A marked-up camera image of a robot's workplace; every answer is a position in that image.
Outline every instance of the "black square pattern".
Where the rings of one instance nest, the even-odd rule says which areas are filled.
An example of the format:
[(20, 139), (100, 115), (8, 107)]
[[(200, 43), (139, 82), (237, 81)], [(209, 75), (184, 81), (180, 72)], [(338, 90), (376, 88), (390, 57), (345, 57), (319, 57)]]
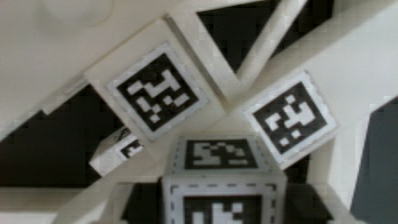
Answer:
[(248, 139), (189, 140), (185, 169), (258, 168)]
[(185, 197), (185, 224), (260, 224), (262, 195)]
[(137, 150), (141, 150), (143, 145), (139, 142), (139, 139), (129, 144), (129, 146), (121, 149), (121, 154), (125, 155), (125, 158), (129, 159), (132, 155), (136, 154)]
[(303, 82), (285, 91), (253, 115), (283, 154), (328, 125)]
[(200, 101), (168, 54), (152, 61), (118, 90), (153, 132)]

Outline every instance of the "white square panel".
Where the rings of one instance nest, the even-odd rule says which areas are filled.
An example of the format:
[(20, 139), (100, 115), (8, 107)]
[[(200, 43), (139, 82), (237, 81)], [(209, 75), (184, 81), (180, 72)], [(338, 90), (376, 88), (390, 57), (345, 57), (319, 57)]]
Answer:
[(168, 43), (111, 81), (109, 90), (148, 137), (157, 139), (209, 102)]
[(276, 160), (287, 164), (312, 153), (312, 143), (336, 128), (328, 104), (306, 73), (281, 86), (276, 85), (246, 115)]

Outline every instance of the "white cube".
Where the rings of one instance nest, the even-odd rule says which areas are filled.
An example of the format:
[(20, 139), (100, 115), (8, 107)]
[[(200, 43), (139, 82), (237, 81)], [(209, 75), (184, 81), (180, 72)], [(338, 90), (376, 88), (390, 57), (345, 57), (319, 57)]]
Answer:
[(283, 221), (287, 176), (255, 136), (182, 137), (164, 183), (168, 224)]
[(89, 162), (91, 167), (102, 176), (111, 173), (143, 149), (145, 146), (139, 142), (137, 136), (130, 133), (127, 128), (121, 128), (104, 139)]

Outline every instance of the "white wall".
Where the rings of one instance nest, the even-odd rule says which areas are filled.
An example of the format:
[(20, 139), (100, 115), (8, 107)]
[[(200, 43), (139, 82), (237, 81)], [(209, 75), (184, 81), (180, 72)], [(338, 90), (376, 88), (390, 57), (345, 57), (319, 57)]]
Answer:
[(0, 105), (8, 105), (0, 108), (0, 138), (18, 125), (13, 123), (178, 1), (114, 0), (109, 20), (89, 28), (57, 20), (43, 0), (0, 1)]

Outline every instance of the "cube face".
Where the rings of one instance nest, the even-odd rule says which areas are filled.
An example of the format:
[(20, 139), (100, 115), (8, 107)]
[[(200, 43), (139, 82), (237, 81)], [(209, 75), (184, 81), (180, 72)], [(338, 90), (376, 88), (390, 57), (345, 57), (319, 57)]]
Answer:
[(111, 82), (109, 90), (155, 140), (209, 102), (168, 43)]
[(267, 94), (265, 100), (246, 113), (276, 160), (283, 163), (299, 152), (306, 151), (313, 141), (336, 127), (306, 73)]
[(169, 174), (267, 173), (269, 162), (255, 136), (185, 136), (169, 160)]
[(258, 177), (164, 178), (166, 223), (281, 223), (285, 182)]
[(262, 195), (185, 197), (185, 223), (262, 223)]

